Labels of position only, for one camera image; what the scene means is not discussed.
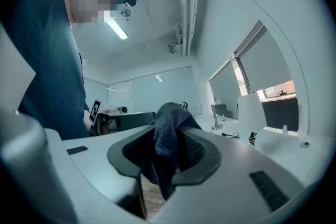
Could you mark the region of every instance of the fluorescent light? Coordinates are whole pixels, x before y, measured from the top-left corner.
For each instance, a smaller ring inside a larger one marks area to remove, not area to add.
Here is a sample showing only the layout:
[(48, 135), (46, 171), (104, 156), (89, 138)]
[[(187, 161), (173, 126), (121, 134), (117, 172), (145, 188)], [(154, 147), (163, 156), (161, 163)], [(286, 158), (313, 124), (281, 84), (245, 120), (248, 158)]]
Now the fluorescent light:
[(163, 82), (159, 75), (155, 75), (159, 82)]
[(113, 18), (111, 18), (111, 17), (105, 18), (105, 22), (107, 22), (109, 24), (109, 26), (111, 26), (111, 28), (114, 30), (114, 32), (116, 32), (117, 35), (121, 39), (127, 39), (128, 38), (126, 33), (120, 28), (120, 26), (117, 24), (117, 22)]

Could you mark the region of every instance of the dark gray cloth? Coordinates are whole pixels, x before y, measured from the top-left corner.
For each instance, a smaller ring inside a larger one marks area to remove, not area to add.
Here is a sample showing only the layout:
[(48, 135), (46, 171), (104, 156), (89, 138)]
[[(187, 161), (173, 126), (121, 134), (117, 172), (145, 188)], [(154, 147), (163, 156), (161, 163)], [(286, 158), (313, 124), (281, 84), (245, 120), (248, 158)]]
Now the dark gray cloth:
[(154, 124), (154, 143), (157, 156), (176, 168), (179, 165), (178, 139), (175, 130), (180, 126), (188, 126), (201, 129), (189, 111), (183, 109), (177, 103), (166, 103), (160, 107), (155, 119), (150, 124)]
[(152, 163), (146, 167), (142, 174), (153, 184), (160, 187), (164, 199), (168, 199), (171, 192), (171, 179), (180, 167), (179, 145), (176, 131), (180, 126), (188, 126), (201, 130), (189, 111), (177, 103), (166, 103), (160, 107), (154, 124), (154, 154)]
[(63, 140), (88, 137), (82, 66), (64, 0), (14, 0), (3, 24), (36, 72), (19, 110)]

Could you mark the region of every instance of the white panel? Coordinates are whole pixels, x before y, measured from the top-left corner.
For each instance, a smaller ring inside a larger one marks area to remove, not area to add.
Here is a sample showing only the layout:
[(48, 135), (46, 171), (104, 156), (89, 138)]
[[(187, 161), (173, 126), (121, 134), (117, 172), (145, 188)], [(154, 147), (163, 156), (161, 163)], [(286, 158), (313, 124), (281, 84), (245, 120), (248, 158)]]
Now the white panel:
[(126, 106), (132, 112), (130, 82), (125, 81), (109, 86), (109, 103), (113, 106)]
[(162, 105), (160, 83), (155, 75), (131, 81), (132, 112), (157, 112)]
[(210, 80), (212, 93), (218, 97), (221, 104), (233, 112), (233, 119), (238, 120), (238, 97), (240, 89), (231, 63)]
[(193, 115), (202, 114), (200, 98), (192, 68), (184, 68), (159, 74), (163, 103), (188, 103)]
[(106, 89), (107, 85), (84, 78), (84, 88), (86, 94), (85, 101), (90, 110), (93, 107), (95, 99), (99, 99), (105, 103), (108, 102), (108, 89)]
[(239, 56), (250, 83), (251, 92), (292, 80), (278, 45), (265, 27)]
[(0, 23), (0, 108), (17, 110), (35, 76)]

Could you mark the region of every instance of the dark blue shirt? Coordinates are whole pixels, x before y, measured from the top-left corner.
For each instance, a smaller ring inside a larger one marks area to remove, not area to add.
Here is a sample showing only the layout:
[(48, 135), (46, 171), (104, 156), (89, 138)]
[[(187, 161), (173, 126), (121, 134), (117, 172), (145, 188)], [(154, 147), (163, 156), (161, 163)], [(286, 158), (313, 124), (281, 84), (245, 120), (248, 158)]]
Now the dark blue shirt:
[(36, 72), (19, 111), (63, 140), (89, 136), (81, 59), (64, 0), (15, 0), (4, 27)]

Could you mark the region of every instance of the person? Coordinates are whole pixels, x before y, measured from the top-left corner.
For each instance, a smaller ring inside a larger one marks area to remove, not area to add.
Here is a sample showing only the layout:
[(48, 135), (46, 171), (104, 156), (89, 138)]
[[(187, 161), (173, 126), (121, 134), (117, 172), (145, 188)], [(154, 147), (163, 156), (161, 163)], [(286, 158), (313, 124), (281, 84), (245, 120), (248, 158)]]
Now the person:
[(81, 56), (74, 24), (96, 22), (122, 0), (15, 0), (2, 21), (36, 72), (19, 111), (56, 130), (62, 140), (89, 136)]

